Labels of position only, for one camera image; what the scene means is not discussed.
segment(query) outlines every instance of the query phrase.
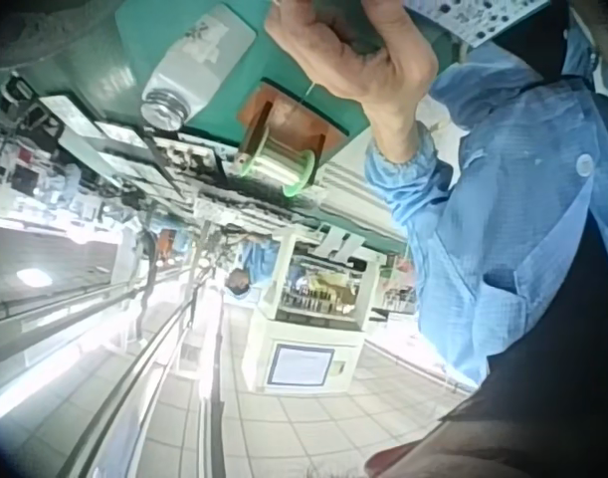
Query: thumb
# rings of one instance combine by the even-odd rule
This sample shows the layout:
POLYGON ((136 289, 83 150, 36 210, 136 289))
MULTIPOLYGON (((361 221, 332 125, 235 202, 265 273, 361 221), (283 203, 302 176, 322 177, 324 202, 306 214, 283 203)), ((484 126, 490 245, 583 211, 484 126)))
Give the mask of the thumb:
POLYGON ((372 26, 390 48, 407 48, 416 34, 410 15, 402 0, 361 0, 372 26))

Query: metal lid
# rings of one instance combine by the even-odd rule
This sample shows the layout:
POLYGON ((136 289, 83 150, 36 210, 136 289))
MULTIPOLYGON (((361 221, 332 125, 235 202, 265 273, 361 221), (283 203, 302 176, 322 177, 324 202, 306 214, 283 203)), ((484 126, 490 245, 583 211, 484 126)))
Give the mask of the metal lid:
POLYGON ((188 107, 181 97, 168 90, 150 91, 140 112, 150 125, 166 131, 178 131, 188 120, 188 107))

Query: white bottle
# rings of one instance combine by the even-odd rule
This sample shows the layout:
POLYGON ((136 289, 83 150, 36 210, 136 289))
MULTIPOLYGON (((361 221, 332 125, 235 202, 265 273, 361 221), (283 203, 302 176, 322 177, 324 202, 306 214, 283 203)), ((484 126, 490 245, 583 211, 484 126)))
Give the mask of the white bottle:
POLYGON ((202 15, 153 71, 142 93, 144 119, 159 129, 179 130, 215 96, 255 37, 223 4, 202 15))

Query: button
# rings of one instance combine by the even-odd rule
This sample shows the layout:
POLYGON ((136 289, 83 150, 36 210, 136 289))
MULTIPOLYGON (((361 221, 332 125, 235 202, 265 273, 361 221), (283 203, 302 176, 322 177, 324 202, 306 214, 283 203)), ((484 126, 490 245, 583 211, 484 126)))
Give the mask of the button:
POLYGON ((575 163, 575 169, 582 177, 589 177, 591 174, 593 174, 593 158, 591 155, 582 154, 580 157, 578 157, 578 160, 575 163))

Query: circuit board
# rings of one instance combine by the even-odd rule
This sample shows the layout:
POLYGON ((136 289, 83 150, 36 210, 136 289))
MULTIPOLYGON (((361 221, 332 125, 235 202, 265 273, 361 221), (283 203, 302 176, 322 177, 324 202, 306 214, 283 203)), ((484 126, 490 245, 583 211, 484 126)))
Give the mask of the circuit board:
POLYGON ((436 22, 472 47, 549 5, 549 0, 404 0, 405 6, 436 22))

